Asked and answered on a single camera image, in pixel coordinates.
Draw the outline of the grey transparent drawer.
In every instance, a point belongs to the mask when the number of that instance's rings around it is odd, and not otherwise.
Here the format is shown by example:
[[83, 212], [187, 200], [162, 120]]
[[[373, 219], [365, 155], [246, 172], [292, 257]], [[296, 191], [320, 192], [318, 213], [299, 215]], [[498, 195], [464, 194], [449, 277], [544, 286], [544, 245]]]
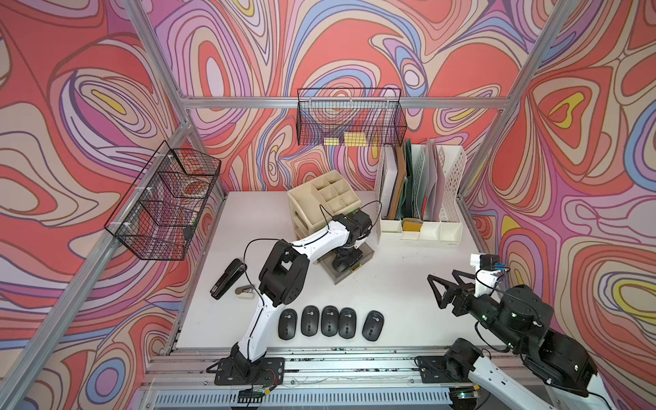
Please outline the grey transparent drawer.
[[374, 250], [364, 243], [358, 248], [338, 248], [319, 258], [335, 285], [340, 284], [352, 273], [362, 268], [374, 256]]

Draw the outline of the black wireless mouse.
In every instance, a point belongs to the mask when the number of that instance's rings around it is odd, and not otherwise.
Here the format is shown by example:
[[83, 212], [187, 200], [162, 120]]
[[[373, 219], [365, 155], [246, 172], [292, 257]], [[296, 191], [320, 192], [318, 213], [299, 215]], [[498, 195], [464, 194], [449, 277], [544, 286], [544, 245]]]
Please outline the black wireless mouse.
[[289, 341], [297, 333], [297, 312], [295, 309], [284, 309], [278, 321], [278, 337]]
[[362, 327], [362, 336], [369, 342], [377, 342], [384, 328], [384, 315], [372, 310], [367, 314]]
[[357, 330], [357, 314], [355, 309], [344, 307], [339, 314], [338, 334], [341, 338], [351, 339]]
[[303, 336], [313, 337], [319, 331], [320, 313], [314, 305], [305, 307], [301, 317], [301, 332]]
[[320, 331], [323, 336], [334, 337], [338, 334], [339, 310], [334, 306], [326, 306], [321, 311]]

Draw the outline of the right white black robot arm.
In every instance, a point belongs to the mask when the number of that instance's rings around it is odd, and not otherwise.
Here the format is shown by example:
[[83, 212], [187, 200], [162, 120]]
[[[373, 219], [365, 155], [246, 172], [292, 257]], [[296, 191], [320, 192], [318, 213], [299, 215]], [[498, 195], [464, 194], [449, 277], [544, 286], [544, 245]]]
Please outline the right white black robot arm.
[[453, 281], [427, 278], [438, 307], [451, 308], [456, 317], [473, 317], [476, 326], [502, 342], [503, 352], [519, 357], [543, 382], [551, 400], [532, 393], [464, 338], [457, 338], [443, 356], [417, 357], [424, 382], [440, 374], [456, 383], [471, 382], [512, 409], [615, 407], [591, 354], [574, 338], [551, 328], [553, 308], [531, 287], [514, 286], [495, 300], [490, 293], [476, 295], [476, 275], [455, 271], [453, 276]]

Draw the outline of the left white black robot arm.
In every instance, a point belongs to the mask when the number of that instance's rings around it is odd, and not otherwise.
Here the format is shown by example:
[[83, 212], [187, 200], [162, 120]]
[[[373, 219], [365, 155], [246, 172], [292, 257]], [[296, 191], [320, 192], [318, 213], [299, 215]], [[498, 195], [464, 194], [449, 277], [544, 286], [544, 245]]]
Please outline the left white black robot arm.
[[310, 265], [333, 254], [332, 268], [344, 273], [360, 262], [373, 223], [356, 210], [336, 214], [319, 231], [295, 242], [277, 240], [259, 274], [256, 312], [244, 337], [231, 349], [229, 360], [243, 377], [249, 377], [266, 355], [268, 339], [282, 308], [301, 294]]

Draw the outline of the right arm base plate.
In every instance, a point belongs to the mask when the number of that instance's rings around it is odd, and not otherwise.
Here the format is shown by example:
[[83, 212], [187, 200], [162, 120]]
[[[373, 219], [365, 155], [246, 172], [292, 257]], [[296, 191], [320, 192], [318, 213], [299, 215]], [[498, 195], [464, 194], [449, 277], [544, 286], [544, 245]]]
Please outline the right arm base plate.
[[448, 372], [445, 357], [439, 356], [416, 356], [415, 366], [418, 367], [423, 384], [445, 384], [459, 383], [460, 380]]

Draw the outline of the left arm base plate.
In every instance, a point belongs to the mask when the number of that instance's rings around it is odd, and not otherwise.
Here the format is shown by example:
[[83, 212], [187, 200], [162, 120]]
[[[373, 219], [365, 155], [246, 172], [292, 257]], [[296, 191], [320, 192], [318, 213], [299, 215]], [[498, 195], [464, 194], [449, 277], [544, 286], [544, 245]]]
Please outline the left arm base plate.
[[215, 385], [260, 385], [271, 387], [282, 384], [285, 376], [285, 359], [263, 357], [255, 362], [227, 357], [217, 363]]

